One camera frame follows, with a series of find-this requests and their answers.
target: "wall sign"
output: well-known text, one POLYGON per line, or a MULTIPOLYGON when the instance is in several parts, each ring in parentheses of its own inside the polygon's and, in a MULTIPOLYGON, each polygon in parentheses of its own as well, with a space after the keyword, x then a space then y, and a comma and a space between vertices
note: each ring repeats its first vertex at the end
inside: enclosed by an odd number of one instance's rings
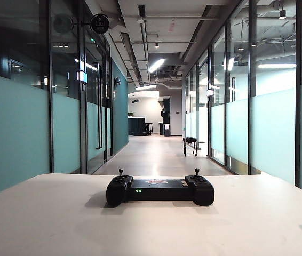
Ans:
POLYGON ((90 22, 90 27, 98 34, 103 34, 107 32, 109 28, 109 20, 108 17, 102 13, 98 13, 94 15, 90 22))

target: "corridor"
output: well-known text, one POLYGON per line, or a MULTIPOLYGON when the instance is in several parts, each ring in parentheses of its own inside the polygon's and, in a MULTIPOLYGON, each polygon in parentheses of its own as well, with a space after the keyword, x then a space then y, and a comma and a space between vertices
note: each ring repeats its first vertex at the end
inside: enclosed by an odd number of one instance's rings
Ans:
POLYGON ((200 175, 231 175, 200 151, 195 157, 191 147, 184 157, 180 136, 129 136, 128 145, 94 174, 116 175, 119 168, 132 176, 185 176, 195 174, 195 168, 200 169, 200 175))

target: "ceiling light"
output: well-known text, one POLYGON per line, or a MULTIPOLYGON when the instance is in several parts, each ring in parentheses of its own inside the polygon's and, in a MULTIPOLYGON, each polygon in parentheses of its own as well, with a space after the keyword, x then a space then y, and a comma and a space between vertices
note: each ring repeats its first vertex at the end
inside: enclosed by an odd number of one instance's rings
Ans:
POLYGON ((163 63, 165 59, 159 59, 157 60, 150 68, 149 72, 154 72, 157 68, 159 68, 163 63))
POLYGON ((233 66, 234 66, 234 58, 230 58, 228 63, 228 71, 232 71, 233 66))
POLYGON ((237 89, 236 89, 236 88, 229 87, 229 89, 230 89, 231 91, 237 92, 237 89))
POLYGON ((259 68, 295 68, 296 64, 260 64, 259 68))
POLYGON ((93 67, 92 65, 90 65, 88 63, 86 63, 86 67, 88 67, 88 68, 90 68, 90 69, 92 69, 94 71, 98 71, 98 69, 96 67, 93 67))
POLYGON ((213 90, 207 90, 206 92, 207 97, 212 96, 213 94, 214 94, 213 90))
POLYGON ((157 88, 157 85, 152 84, 152 85, 141 86, 141 87, 137 87, 136 90, 142 91, 142 90, 152 89, 152 88, 157 88))
POLYGON ((279 19, 286 19, 286 10, 284 10, 284 6, 283 9, 279 12, 279 19))

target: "bar stool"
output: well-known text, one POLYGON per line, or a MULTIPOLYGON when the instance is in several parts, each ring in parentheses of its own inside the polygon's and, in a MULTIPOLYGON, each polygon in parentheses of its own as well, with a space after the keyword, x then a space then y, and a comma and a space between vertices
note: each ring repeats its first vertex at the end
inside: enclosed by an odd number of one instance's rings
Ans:
POLYGON ((152 123, 145 123, 145 130, 146 130, 146 135, 151 135, 153 136, 153 126, 152 123))

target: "ceiling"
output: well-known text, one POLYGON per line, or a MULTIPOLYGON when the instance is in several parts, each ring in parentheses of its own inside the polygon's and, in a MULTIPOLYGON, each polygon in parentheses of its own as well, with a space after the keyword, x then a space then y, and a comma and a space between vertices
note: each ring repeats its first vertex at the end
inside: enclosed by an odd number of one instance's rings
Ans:
POLYGON ((135 87, 162 83, 180 90, 182 72, 191 45, 203 22, 219 19, 218 13, 231 0, 97 0, 112 26, 109 35, 135 87), (165 59, 154 73, 148 69, 165 59))

